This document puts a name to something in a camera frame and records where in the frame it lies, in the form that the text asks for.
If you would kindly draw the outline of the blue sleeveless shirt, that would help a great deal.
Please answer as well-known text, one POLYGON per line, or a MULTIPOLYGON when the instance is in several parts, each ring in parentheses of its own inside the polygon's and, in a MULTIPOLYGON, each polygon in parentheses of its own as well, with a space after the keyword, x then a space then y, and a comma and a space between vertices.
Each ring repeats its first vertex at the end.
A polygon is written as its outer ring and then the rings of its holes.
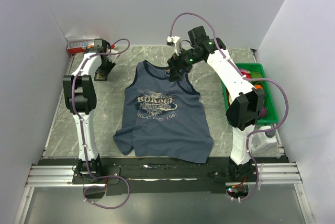
POLYGON ((214 144, 200 93, 184 74, 170 82, 170 69, 144 60, 125 89, 121 129, 113 140, 119 151, 136 156, 168 156, 206 163, 214 144))

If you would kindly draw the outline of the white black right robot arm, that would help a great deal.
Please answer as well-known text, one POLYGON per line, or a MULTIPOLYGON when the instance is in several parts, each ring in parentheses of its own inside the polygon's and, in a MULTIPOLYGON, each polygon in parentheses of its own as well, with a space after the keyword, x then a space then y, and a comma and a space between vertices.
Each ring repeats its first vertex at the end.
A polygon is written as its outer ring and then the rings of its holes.
POLYGON ((250 149, 247 135, 251 133, 263 108, 265 93, 256 89, 239 71, 221 39, 210 38, 204 27, 188 32, 192 47, 181 47, 178 36, 168 36, 166 43, 174 48, 167 63, 170 67, 170 82, 181 81, 192 66, 206 62, 220 77, 231 98, 226 111, 228 123, 233 128, 233 146, 229 156, 228 174, 234 181, 241 181, 251 173, 250 149))

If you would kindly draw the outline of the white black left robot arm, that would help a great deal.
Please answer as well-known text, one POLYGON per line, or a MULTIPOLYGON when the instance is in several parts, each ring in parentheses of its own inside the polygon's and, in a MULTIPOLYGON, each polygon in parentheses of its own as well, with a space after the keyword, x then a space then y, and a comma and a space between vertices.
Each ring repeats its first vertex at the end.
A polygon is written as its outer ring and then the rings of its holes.
POLYGON ((93 117, 97 96, 93 79, 109 46, 106 40, 95 39, 94 45, 85 50, 76 70, 65 75, 62 80, 65 106, 75 121, 79 143, 79 158, 74 175, 91 183, 100 182, 104 176, 94 136, 93 117))

